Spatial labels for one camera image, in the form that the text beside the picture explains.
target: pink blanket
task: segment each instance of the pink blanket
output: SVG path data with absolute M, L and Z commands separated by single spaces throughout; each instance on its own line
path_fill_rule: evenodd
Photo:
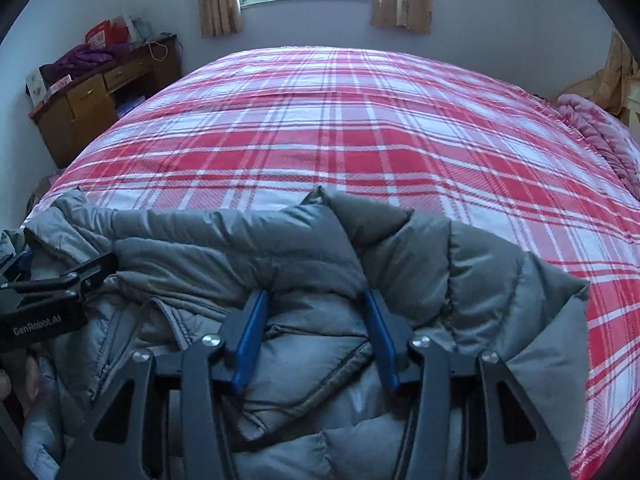
M 607 161 L 629 193 L 640 200 L 640 149 L 628 128 L 599 106 L 574 94 L 560 96 L 556 108 Z

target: purple cloth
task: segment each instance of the purple cloth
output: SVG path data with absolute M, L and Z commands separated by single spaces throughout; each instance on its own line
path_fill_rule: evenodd
M 128 50 L 126 43 L 93 49 L 88 44 L 81 44 L 73 47 L 55 63 L 41 66 L 40 73 L 48 88 L 66 75 L 70 75 L 71 79 L 83 76 L 100 65 L 117 59 Z

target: plaid bedspread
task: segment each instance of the plaid bedspread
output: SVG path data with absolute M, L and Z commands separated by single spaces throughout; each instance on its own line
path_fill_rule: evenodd
M 122 209 L 281 208 L 317 184 L 448 215 L 591 280 L 588 410 L 571 466 L 587 480 L 640 399 L 640 203 L 518 87 L 405 54 L 233 54 L 100 136 L 36 211 L 74 187 Z

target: wooden desk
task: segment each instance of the wooden desk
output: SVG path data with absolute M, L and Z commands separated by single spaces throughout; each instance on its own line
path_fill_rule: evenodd
M 166 36 L 158 43 L 137 48 L 123 59 L 76 79 L 33 114 L 59 168 L 68 166 L 116 122 L 120 100 L 126 96 L 149 98 L 181 78 L 176 37 Z

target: desk drawer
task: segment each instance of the desk drawer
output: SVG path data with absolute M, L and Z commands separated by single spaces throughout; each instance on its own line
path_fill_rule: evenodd
M 107 95 L 102 74 L 94 75 L 66 93 L 69 105 L 79 117 L 101 102 Z
M 149 72 L 150 63 L 146 58 L 134 59 L 104 75 L 104 82 L 108 91 L 114 91 L 127 83 L 139 78 L 143 73 Z

